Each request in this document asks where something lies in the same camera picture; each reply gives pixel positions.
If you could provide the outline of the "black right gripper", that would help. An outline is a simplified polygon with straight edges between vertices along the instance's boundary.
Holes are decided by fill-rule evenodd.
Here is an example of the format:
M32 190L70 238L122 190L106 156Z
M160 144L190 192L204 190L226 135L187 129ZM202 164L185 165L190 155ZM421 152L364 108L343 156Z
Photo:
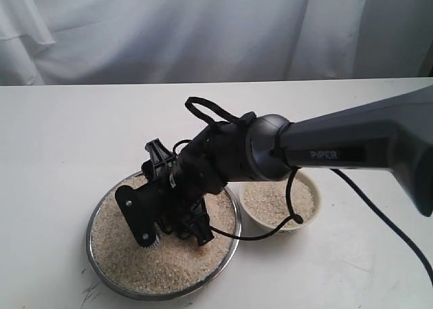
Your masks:
M177 155L154 139L145 150L150 159L141 166L147 179L141 188L141 207L147 232L155 234L158 227L179 239L193 236L199 246L214 239L204 196L223 190L215 169L191 146Z

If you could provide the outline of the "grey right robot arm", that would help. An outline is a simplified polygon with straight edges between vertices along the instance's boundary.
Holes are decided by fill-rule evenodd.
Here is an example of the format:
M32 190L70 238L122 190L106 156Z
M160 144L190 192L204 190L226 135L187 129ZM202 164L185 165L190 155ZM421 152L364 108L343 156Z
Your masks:
M432 214L431 87L302 122L252 112L236 117L200 97L185 105L206 128L180 153L149 142L147 183L124 203L143 247L157 242L157 230L206 244L214 237L206 194L229 182L290 181L302 167L387 169L418 211Z

